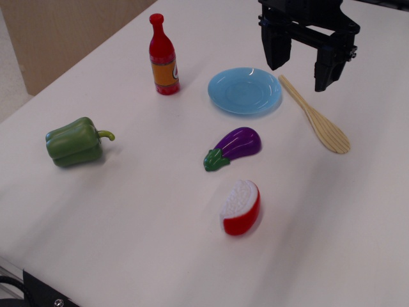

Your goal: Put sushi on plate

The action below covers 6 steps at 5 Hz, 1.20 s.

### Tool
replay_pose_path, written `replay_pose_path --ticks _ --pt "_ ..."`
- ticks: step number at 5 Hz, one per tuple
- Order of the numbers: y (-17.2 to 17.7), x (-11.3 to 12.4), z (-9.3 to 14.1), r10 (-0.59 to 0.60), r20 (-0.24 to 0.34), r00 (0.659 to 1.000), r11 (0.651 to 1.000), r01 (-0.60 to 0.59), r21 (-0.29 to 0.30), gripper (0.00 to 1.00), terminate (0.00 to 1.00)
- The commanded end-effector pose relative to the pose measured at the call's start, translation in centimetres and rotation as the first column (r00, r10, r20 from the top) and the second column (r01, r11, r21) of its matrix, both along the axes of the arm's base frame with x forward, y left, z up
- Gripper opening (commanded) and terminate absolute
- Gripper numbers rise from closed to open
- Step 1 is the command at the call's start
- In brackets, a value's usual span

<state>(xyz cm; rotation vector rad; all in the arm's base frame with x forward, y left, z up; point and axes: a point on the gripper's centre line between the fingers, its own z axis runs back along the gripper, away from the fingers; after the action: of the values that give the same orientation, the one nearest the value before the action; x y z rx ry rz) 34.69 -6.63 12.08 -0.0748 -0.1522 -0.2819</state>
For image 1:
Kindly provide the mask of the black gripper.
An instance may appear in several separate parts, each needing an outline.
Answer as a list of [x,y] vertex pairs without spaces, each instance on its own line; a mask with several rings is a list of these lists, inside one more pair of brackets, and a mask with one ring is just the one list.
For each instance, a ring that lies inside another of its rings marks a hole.
[[341,11],[342,1],[260,1],[261,40],[268,66],[277,70],[291,54],[292,39],[318,49],[315,91],[339,80],[355,57],[360,26]]

